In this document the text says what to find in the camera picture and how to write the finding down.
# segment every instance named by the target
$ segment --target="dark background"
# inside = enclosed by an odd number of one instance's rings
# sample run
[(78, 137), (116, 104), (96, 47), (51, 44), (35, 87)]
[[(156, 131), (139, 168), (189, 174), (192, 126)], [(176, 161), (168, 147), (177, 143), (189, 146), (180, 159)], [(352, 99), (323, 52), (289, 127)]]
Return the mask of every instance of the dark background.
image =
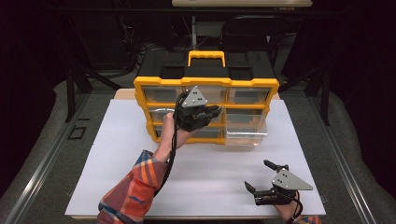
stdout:
[[(110, 0), (51, 3), (72, 7), (126, 4)], [(141, 40), (171, 46), (180, 20), (171, 16), (133, 17), (127, 23), (139, 32), (131, 40), (131, 28), (120, 26), (120, 20), (125, 18), (97, 15), (54, 18), (40, 9), (38, 0), (0, 4), (0, 195), (3, 195), (50, 115), (56, 99), (53, 88), (66, 79), (70, 69), (67, 55), (74, 55), (94, 70), (127, 71), (134, 67)], [(129, 4), (127, 7), (170, 7), (170, 1)], [(396, 198), (392, 185), (396, 173), (393, 165), (396, 122), (392, 111), (396, 96), (393, 87), (396, 18), (392, 14), (396, 8), (391, 0), (375, 4), (316, 0), (313, 8), (347, 9), (350, 16), (343, 20), (307, 18), (296, 36), (283, 75), (295, 78), (318, 66), (331, 70), (331, 91), (345, 103), (358, 133), (362, 159), (377, 182)]]

